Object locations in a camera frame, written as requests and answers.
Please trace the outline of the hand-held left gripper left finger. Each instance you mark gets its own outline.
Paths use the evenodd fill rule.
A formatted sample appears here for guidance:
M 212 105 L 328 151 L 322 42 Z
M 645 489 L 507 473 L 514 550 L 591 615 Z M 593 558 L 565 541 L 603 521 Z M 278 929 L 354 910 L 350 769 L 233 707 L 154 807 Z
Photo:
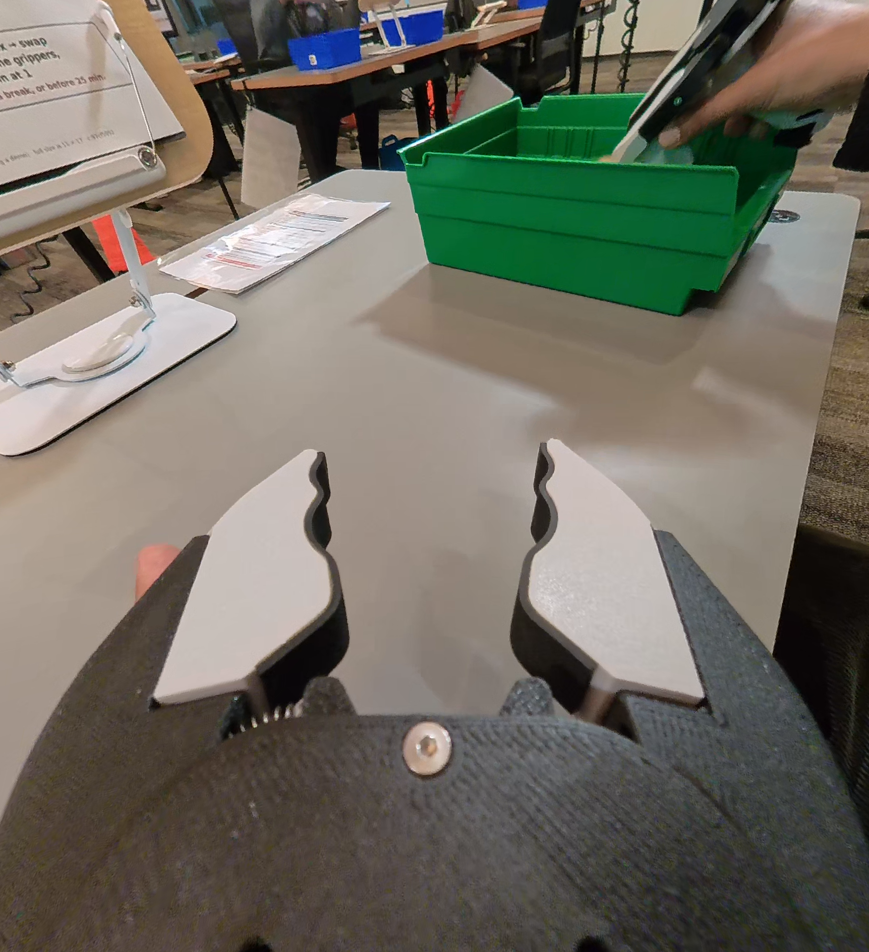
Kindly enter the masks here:
M 309 683 L 333 673 L 349 634 L 330 498 L 326 455 L 309 448 L 216 522 L 155 685 L 159 707 L 240 696 L 252 720 L 291 717 Z

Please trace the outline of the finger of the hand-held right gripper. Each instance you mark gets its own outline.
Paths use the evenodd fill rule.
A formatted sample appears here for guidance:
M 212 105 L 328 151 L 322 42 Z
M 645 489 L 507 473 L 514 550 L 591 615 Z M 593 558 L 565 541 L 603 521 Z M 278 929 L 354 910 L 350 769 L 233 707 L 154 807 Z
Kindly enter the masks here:
M 635 163 L 642 159 L 658 133 L 646 133 L 641 126 L 631 127 L 609 154 L 615 164 Z

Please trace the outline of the instruction sheet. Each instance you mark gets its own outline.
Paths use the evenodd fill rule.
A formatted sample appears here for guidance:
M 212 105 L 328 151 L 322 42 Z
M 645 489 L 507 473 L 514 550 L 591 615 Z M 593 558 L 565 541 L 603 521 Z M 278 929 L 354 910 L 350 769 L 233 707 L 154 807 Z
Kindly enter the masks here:
M 113 2 L 0 1 L 0 189 L 184 133 Z

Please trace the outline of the person's right hand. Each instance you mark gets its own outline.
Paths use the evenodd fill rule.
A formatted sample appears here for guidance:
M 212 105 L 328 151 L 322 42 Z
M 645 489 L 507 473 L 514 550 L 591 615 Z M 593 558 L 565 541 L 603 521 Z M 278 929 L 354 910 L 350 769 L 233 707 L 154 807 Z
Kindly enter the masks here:
M 759 115 L 856 107 L 869 77 L 869 4 L 785 2 L 757 41 L 747 71 L 658 137 L 664 149 L 685 146 L 721 125 L 727 136 L 760 138 Z

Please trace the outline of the laminated paper sheet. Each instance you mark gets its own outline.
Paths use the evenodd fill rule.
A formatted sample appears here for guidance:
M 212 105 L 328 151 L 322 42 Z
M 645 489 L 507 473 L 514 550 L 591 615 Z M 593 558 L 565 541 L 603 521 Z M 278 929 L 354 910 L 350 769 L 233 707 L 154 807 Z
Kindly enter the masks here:
M 385 211 L 390 203 L 307 193 L 197 251 L 162 273 L 206 291 L 239 295 L 295 266 Z

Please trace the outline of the green plastic bin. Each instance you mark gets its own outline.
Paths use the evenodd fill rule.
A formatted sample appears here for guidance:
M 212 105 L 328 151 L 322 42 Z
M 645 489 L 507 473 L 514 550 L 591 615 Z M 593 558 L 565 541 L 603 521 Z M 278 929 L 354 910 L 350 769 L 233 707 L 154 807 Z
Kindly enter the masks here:
M 603 162 L 642 98 L 513 98 L 401 149 L 428 261 L 669 315 L 717 292 L 798 152 L 717 127 L 691 165 Z

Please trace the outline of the white document stand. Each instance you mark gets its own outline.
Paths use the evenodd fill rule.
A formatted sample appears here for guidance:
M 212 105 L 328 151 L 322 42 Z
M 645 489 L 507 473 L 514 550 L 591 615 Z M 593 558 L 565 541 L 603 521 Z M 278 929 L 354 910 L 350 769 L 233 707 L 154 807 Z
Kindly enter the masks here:
M 203 101 L 142 2 L 113 2 L 132 52 L 184 135 L 0 189 L 0 255 L 108 214 L 130 303 L 23 359 L 0 359 L 0 455 L 49 445 L 234 330 L 236 317 L 178 293 L 152 294 L 129 208 L 199 180 L 213 153 Z

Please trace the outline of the wood-edged desk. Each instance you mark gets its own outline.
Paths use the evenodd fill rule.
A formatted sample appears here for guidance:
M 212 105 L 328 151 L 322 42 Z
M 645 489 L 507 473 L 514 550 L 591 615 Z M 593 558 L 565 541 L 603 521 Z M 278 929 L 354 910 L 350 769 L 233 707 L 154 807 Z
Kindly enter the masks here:
M 541 11 L 504 14 L 500 23 L 448 33 L 435 43 L 394 49 L 357 63 L 329 69 L 300 70 L 287 65 L 232 79 L 250 103 L 294 125 L 309 181 L 335 174 L 337 141 L 343 117 L 354 114 L 362 167 L 377 170 L 378 109 L 383 98 L 447 78 L 451 54 L 467 56 L 518 40 L 539 29 Z

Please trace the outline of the blue plastic bin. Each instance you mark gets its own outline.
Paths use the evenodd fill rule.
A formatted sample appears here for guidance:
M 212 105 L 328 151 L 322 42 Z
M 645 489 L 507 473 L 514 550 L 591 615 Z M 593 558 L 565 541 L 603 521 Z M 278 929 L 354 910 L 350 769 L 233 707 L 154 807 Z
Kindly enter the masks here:
M 291 63 L 304 72 L 352 65 L 361 61 L 360 30 L 332 30 L 291 38 L 288 50 Z
M 440 42 L 445 34 L 447 4 L 397 7 L 372 13 L 384 44 L 391 49 Z

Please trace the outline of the grey board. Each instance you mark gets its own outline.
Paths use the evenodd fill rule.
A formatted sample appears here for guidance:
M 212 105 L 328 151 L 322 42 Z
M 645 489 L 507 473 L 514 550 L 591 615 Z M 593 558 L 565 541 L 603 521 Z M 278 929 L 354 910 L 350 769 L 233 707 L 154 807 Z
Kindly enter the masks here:
M 251 108 L 245 123 L 241 201 L 266 208 L 296 193 L 301 148 L 295 126 Z

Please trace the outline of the person's left hand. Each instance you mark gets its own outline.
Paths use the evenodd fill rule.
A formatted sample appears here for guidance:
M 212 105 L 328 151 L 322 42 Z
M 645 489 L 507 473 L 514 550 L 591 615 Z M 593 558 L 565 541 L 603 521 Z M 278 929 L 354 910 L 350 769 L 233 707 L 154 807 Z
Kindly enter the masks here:
M 179 554 L 180 548 L 168 543 L 149 544 L 140 550 L 135 560 L 134 601 L 143 598 Z

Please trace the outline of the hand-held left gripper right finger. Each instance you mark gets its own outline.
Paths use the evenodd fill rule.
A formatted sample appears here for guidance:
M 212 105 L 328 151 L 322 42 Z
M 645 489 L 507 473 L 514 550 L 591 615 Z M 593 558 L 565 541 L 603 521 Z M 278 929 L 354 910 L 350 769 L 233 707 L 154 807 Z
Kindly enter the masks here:
M 604 724 L 626 696 L 701 711 L 705 689 L 642 509 L 559 439 L 538 450 L 511 624 L 515 658 L 569 715 Z

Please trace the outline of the grey desk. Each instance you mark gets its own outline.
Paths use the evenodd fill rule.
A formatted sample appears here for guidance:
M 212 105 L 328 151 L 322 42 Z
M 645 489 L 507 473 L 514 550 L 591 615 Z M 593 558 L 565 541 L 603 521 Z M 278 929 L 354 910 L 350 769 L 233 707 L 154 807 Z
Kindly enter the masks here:
M 787 190 L 680 316 L 428 264 L 404 174 L 317 192 L 387 210 L 237 297 L 221 342 L 36 453 L 0 457 L 0 818 L 145 545 L 184 546 L 306 448 L 360 711 L 499 708 L 540 443 L 674 534 L 773 647 L 860 201 Z

